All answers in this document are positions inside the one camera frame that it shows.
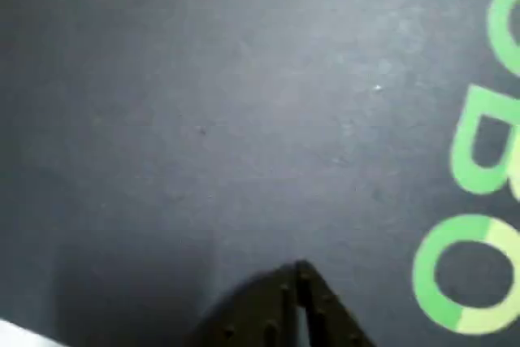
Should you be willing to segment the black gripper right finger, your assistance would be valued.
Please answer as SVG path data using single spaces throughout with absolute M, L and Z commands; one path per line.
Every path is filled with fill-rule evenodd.
M 305 311 L 311 346 L 375 347 L 310 262 L 296 262 L 295 289 L 297 304 Z

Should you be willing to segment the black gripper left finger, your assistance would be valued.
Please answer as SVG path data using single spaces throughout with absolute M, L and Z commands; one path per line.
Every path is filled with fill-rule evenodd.
M 286 263 L 239 284 L 194 328 L 194 344 L 297 346 L 296 265 Z

